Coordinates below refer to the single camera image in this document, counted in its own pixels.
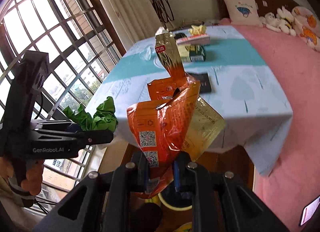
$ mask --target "human hand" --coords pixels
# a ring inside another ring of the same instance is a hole
[[[26,179],[21,182],[21,188],[30,192],[31,195],[38,195],[41,192],[42,174],[44,160],[37,160],[26,173]],[[8,178],[13,176],[13,166],[11,162],[0,157],[0,175],[8,182]]]

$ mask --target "beige curtain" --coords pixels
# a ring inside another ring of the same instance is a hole
[[[100,0],[126,50],[154,36],[161,22],[150,0]]]

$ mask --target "tablecloth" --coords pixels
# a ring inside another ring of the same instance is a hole
[[[206,61],[184,63],[185,71],[208,73],[212,92],[200,95],[227,125],[208,151],[222,153],[242,145],[261,175],[268,175],[292,121],[292,109],[280,84],[257,51],[233,26],[207,28],[211,44]],[[115,101],[115,135],[138,146],[126,108],[150,100],[147,83],[169,77],[154,52],[155,38],[137,42],[98,88],[86,111],[94,114],[107,96]]]

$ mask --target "red label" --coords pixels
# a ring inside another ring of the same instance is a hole
[[[156,49],[156,53],[161,53],[165,51],[165,46],[161,45],[159,47],[156,47],[155,49]]]

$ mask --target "bed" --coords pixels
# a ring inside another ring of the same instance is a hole
[[[258,14],[276,13],[293,0],[255,0]],[[229,14],[223,0],[217,0],[220,17]],[[292,232],[300,231],[303,208],[320,194],[320,54],[298,37],[266,28],[234,25],[265,60],[279,81],[293,109],[293,121],[281,154],[268,177],[256,176],[255,193]]]

